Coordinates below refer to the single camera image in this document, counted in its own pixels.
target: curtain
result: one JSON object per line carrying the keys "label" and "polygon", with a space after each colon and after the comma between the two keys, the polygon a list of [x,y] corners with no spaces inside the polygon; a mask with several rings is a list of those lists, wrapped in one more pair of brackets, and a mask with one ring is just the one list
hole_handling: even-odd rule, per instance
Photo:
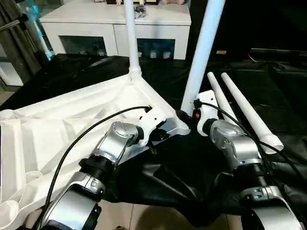
{"label": "curtain", "polygon": [[[10,23],[21,16],[21,12],[14,0],[0,0],[0,26]],[[19,74],[23,83],[29,81],[40,69],[36,58],[36,46],[31,42],[29,25],[22,30],[20,25],[0,31],[0,43]]]}

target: figurine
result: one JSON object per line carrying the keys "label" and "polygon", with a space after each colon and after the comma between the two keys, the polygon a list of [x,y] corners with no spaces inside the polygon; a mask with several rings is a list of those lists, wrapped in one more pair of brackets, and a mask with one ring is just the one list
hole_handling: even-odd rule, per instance
{"label": "figurine", "polygon": [[185,0],[161,0],[161,3],[166,5],[166,4],[169,4],[169,3],[177,3],[179,5],[182,5],[184,4]]}

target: black cable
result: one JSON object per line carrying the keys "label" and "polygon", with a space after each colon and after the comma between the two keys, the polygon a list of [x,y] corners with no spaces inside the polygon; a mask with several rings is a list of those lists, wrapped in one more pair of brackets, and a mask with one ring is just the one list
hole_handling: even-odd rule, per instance
{"label": "black cable", "polygon": [[127,111],[130,111],[130,110],[135,110],[135,109],[145,109],[145,111],[149,111],[151,109],[151,107],[149,106],[137,106],[137,107],[132,107],[132,108],[128,108],[128,109],[124,109],[124,110],[121,110],[117,113],[114,113],[100,121],[98,121],[97,123],[93,124],[92,126],[90,126],[87,130],[85,130],[81,135],[79,135],[73,142],[72,144],[66,149],[66,151],[64,152],[61,160],[59,161],[59,164],[57,166],[57,169],[55,170],[54,172],[54,176],[52,178],[52,181],[51,181],[51,184],[50,184],[50,187],[49,187],[49,191],[48,191],[48,194],[47,194],[47,197],[46,197],[46,202],[45,202],[45,206],[43,208],[43,211],[42,211],[42,214],[37,218],[37,222],[40,222],[42,221],[43,219],[43,216],[46,214],[46,211],[48,209],[48,205],[50,203],[50,199],[51,199],[51,195],[52,195],[52,191],[53,191],[53,188],[54,188],[54,185],[55,185],[55,182],[57,180],[57,177],[58,177],[58,174],[59,174],[59,171],[62,167],[62,164],[64,163],[64,160],[66,158],[66,156],[68,155],[68,153],[70,152],[70,150],[75,146],[75,144],[77,144],[77,142],[83,138],[89,131],[91,131],[93,128],[95,128],[96,126],[100,125],[101,123],[119,115],[119,114],[122,114],[124,112],[127,112]]}

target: white pole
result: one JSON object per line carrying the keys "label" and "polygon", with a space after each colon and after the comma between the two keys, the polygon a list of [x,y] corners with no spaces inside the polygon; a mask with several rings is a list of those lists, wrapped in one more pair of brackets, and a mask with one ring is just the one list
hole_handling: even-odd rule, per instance
{"label": "white pole", "polygon": [[207,67],[224,4],[225,0],[208,0],[207,3],[188,83],[181,104],[181,110],[189,116],[193,113],[193,101],[196,99],[201,88],[202,78]]}
{"label": "white pole", "polygon": [[127,34],[129,44],[129,74],[132,79],[134,76],[141,76],[142,72],[139,64],[138,45],[135,35],[133,0],[125,0],[124,5],[126,12]]}
{"label": "white pole", "polygon": [[[214,91],[215,94],[215,98],[217,100],[217,103],[219,105],[219,107],[221,109],[223,109],[225,112],[229,113],[229,115],[231,115],[235,120],[238,120],[236,118],[236,115],[234,113],[234,111],[232,110],[232,108],[230,107],[230,104],[228,103],[219,83],[217,82],[214,74],[212,72],[209,72],[207,74],[209,82],[211,84],[211,87]],[[228,121],[229,123],[233,124],[236,126],[236,123],[233,122],[229,117],[227,117],[225,114],[223,114],[224,120]]]}
{"label": "white pole", "polygon": [[[241,93],[241,91],[234,84],[234,82],[230,79],[227,73],[222,73],[222,79],[224,80],[227,88],[229,89],[233,97],[235,98],[237,104],[239,105],[240,109],[244,113],[246,119],[252,126],[253,130],[259,137],[259,140],[263,141],[264,143],[267,143],[268,145],[275,147],[278,150],[282,150],[283,149],[282,142],[279,140],[279,138],[276,135],[274,135],[269,130],[269,128],[263,122],[261,117],[254,110],[254,108],[250,105],[248,100]],[[275,153],[275,151],[273,151],[272,149],[268,147],[263,146],[263,149],[267,154]]]}

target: black fabric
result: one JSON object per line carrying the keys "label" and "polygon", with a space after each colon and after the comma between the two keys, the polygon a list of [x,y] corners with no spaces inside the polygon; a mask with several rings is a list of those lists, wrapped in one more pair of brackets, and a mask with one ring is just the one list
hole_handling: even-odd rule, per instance
{"label": "black fabric", "polygon": [[[129,60],[110,57],[58,55],[1,107],[17,109],[81,87],[128,73]],[[175,109],[180,109],[189,65],[184,61],[141,60],[144,79]],[[307,70],[278,63],[210,63],[239,120],[250,126],[222,84],[226,71],[284,143],[284,153],[307,178]],[[210,89],[207,78],[201,91]],[[307,190],[278,154],[270,156],[276,183],[301,218],[307,213]],[[228,173],[223,154],[195,130],[159,144],[120,165],[108,184],[106,200],[177,208],[197,225],[212,222],[220,213],[242,214],[238,186]]]}

